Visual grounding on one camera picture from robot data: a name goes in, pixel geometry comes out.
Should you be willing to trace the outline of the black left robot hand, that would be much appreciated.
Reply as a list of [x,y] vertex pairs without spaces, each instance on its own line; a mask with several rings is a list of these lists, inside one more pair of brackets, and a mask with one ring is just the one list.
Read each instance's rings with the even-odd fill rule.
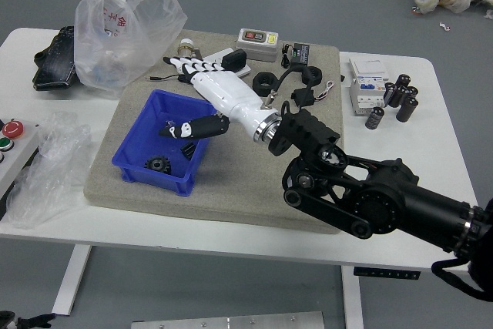
[[29,328],[50,328],[51,321],[57,317],[57,314],[41,314],[31,318],[16,317],[13,311],[1,311],[1,329],[29,329]]

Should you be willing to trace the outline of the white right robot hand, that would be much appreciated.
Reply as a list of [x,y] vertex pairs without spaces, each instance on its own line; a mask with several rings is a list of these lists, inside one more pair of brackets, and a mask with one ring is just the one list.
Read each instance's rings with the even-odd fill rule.
[[236,73],[215,62],[183,57],[165,57],[163,61],[185,76],[193,88],[231,122],[240,123],[254,142],[268,143],[280,125],[275,108],[263,100]]

